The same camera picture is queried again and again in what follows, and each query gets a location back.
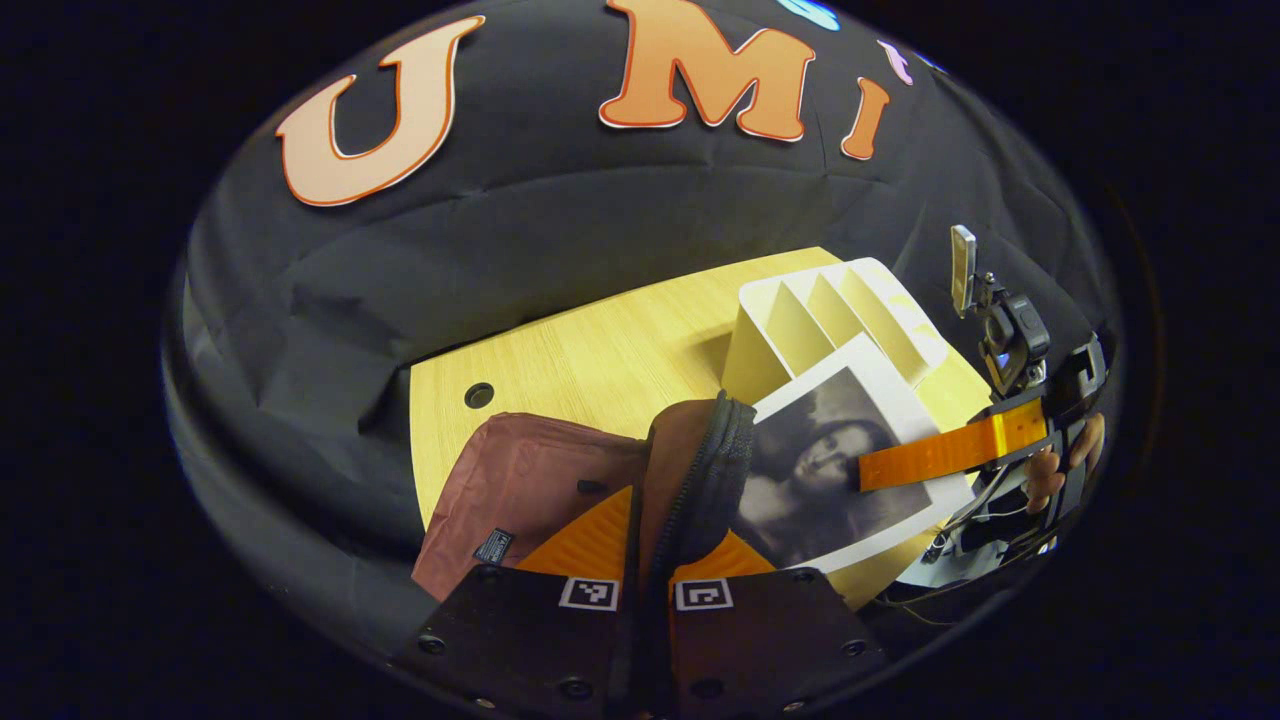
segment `hand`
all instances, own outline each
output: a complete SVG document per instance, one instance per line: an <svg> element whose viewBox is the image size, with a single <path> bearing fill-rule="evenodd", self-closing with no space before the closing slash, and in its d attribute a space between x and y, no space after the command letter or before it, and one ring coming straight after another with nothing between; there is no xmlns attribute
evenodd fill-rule
<svg viewBox="0 0 1280 720"><path fill-rule="evenodd" d="M1102 445L1106 442L1107 423L1102 414L1084 421L1084 429L1075 438L1071 454L1066 459L1069 469L1075 469L1080 461L1087 461L1084 471L1093 473L1102 456ZM1048 501L1066 483L1066 475L1057 471L1059 456L1048 447L1037 452L1027 461L1027 512L1034 515L1048 507Z"/></svg>

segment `white paper organizer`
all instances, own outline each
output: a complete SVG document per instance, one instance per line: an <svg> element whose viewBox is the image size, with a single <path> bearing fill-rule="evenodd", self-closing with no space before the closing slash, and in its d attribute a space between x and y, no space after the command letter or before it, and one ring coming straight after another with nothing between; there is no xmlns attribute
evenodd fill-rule
<svg viewBox="0 0 1280 720"><path fill-rule="evenodd" d="M750 282L737 300L721 387L749 405L864 332L913 388L947 356L924 310L872 258Z"/></svg>

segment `letter m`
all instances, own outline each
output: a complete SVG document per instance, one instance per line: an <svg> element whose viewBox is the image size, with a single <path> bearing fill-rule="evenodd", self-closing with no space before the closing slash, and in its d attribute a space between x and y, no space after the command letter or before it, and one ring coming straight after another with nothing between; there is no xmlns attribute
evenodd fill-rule
<svg viewBox="0 0 1280 720"><path fill-rule="evenodd" d="M676 69L703 122L716 127L753 87L737 114L744 132L795 142L804 137L800 102L814 51L790 35L763 28L741 47L728 46L705 10L685 0L608 0L627 14L631 38L622 92L600 105L600 120L617 128L680 124L689 109L673 96Z"/></svg>

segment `orange letter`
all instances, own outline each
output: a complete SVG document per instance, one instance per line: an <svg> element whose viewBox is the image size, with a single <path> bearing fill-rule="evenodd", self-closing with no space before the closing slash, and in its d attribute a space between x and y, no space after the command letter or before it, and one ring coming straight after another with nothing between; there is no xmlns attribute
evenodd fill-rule
<svg viewBox="0 0 1280 720"><path fill-rule="evenodd" d="M378 147L346 155L333 137L334 105L356 76L321 90L280 123L284 181L307 205L346 205L408 177L435 154L453 124L453 54L484 15L447 24L383 58L396 69L396 127Z"/></svg>
<svg viewBox="0 0 1280 720"><path fill-rule="evenodd" d="M685 0L608 0L627 14L631 40L622 92L600 105L600 120L616 128L678 126L689 109L672 95L676 68L703 122L724 122L751 87L751 105L737 114L744 132L795 142L804 137L800 101L813 49L785 32L764 28L736 51L707 12Z"/></svg>
<svg viewBox="0 0 1280 720"><path fill-rule="evenodd" d="M845 136L840 149L854 160L870 160L876 152L876 131L879 129L884 105L888 105L888 92L876 85L876 81L864 77L858 78L858 87L863 88L863 100L858 104L854 129Z"/></svg>

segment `black and white photograph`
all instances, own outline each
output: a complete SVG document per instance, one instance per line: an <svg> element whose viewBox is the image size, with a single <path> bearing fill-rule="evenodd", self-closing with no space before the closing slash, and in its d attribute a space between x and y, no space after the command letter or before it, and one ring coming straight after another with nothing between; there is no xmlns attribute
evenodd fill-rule
<svg viewBox="0 0 1280 720"><path fill-rule="evenodd" d="M858 492L858 457L937 428L874 342L855 338L756 405L733 530L776 568L845 566L945 520L963 475Z"/></svg>

